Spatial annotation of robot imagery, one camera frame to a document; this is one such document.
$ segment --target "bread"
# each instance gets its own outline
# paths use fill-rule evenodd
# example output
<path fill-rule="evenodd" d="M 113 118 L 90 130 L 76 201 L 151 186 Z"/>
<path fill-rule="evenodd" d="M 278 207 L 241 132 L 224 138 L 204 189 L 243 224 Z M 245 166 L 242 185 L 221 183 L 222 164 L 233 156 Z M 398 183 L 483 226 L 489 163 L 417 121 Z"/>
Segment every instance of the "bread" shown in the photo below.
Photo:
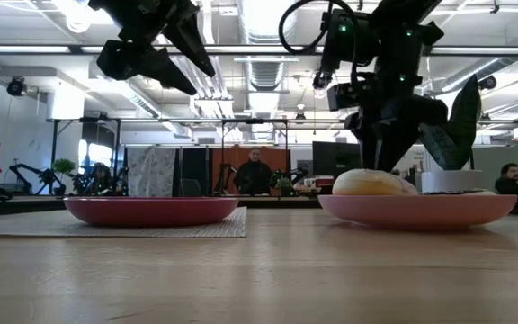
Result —
<path fill-rule="evenodd" d="M 398 176 L 375 170 L 350 170 L 335 180 L 337 195 L 410 195 L 419 194 L 412 184 Z"/>
<path fill-rule="evenodd" d="M 481 190 L 481 191 L 474 192 L 474 193 L 464 193 L 464 194 L 465 195 L 496 195 L 496 193 L 493 193 L 488 190 Z"/>

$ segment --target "placemat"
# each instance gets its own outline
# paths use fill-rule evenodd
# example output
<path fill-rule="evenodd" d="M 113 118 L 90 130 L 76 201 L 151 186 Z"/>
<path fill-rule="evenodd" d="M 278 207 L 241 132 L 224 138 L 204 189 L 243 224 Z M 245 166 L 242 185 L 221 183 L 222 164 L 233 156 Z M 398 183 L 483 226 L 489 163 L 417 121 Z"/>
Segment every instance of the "placemat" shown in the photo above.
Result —
<path fill-rule="evenodd" d="M 0 236 L 50 238 L 244 238 L 246 208 L 208 225 L 178 228 L 122 229 L 94 227 L 69 211 L 31 212 L 0 216 Z"/>

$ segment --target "black jacket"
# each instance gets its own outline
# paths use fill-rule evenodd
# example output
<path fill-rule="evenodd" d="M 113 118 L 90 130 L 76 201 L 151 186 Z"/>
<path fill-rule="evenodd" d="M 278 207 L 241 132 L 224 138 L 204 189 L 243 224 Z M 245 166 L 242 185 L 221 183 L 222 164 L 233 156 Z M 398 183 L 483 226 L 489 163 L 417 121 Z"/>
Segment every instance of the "black jacket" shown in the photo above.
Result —
<path fill-rule="evenodd" d="M 240 194 L 269 194 L 271 174 L 265 163 L 248 161 L 239 167 L 233 182 Z"/>
<path fill-rule="evenodd" d="M 513 179 L 501 176 L 495 181 L 495 189 L 500 194 L 516 194 L 518 196 L 518 183 Z"/>

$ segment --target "man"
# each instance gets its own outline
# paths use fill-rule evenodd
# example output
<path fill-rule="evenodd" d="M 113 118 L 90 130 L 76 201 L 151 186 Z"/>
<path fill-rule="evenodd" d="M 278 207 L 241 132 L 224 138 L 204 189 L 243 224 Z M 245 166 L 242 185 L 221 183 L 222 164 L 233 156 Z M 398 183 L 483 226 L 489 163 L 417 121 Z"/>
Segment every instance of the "man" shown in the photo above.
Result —
<path fill-rule="evenodd" d="M 508 163 L 501 168 L 501 177 L 495 181 L 495 189 L 500 194 L 518 195 L 518 165 Z"/>
<path fill-rule="evenodd" d="M 252 148 L 249 160 L 239 167 L 233 182 L 240 194 L 269 194 L 271 174 L 269 166 L 261 162 L 261 150 Z"/>

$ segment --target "pink plate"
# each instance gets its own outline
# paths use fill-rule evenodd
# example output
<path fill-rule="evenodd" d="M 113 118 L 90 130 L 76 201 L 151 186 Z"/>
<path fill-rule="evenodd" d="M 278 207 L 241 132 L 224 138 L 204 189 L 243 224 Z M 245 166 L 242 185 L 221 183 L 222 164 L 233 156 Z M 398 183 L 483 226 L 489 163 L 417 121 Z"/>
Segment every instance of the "pink plate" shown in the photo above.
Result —
<path fill-rule="evenodd" d="M 338 219 L 400 230 L 459 230 L 506 216 L 516 195 L 320 195 L 323 209 Z"/>
<path fill-rule="evenodd" d="M 64 203 L 79 220 L 91 225 L 171 227 L 221 221 L 237 207 L 226 198 L 69 197 Z"/>

